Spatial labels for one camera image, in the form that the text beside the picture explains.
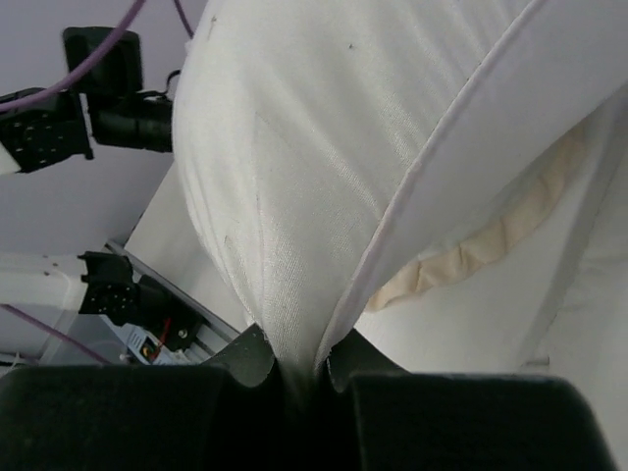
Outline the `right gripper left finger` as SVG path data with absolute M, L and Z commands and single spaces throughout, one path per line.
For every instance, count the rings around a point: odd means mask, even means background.
M 192 366 L 24 368 L 1 381 L 5 470 L 290 470 L 262 332 Z

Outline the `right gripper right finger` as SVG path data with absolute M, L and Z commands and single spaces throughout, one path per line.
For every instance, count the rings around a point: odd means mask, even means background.
M 410 373 L 356 331 L 324 367 L 359 470 L 615 470 L 587 400 L 538 375 Z

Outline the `white pillow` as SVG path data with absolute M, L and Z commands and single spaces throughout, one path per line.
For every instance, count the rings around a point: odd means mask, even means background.
M 176 96 L 187 210 L 289 377 L 498 215 L 627 80 L 623 1 L 226 1 Z

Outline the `grey cream ruffled pillowcase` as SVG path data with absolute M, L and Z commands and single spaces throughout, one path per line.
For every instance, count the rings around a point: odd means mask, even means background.
M 370 297 L 365 310 L 381 311 L 411 295 L 460 283 L 504 258 L 550 216 L 585 150 L 580 123 L 540 156 L 540 168 L 523 178 L 498 215 L 466 238 L 414 257 Z

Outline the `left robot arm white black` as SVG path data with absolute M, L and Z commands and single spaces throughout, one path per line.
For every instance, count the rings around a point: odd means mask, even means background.
M 118 39 L 102 26 L 68 27 L 62 38 L 70 71 L 89 62 L 77 82 L 39 102 L 36 89 L 4 95 L 2 105 L 28 100 L 1 114 L 1 172 L 30 174 L 74 156 L 93 159 L 92 143 L 168 153 L 173 102 L 167 91 L 143 85 L 140 38 L 125 30 Z M 97 47 L 104 57 L 89 61 Z M 35 304 L 104 315 L 116 325 L 155 319 L 171 300 L 147 277 L 136 282 L 128 257 L 87 251 L 49 256 L 3 252 L 1 302 Z

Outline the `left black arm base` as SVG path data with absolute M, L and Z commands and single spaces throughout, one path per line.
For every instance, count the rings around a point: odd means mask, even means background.
M 140 327 L 171 351 L 189 348 L 201 327 L 199 314 L 147 275 L 138 282 L 113 285 L 111 297 L 107 317 L 116 326 Z

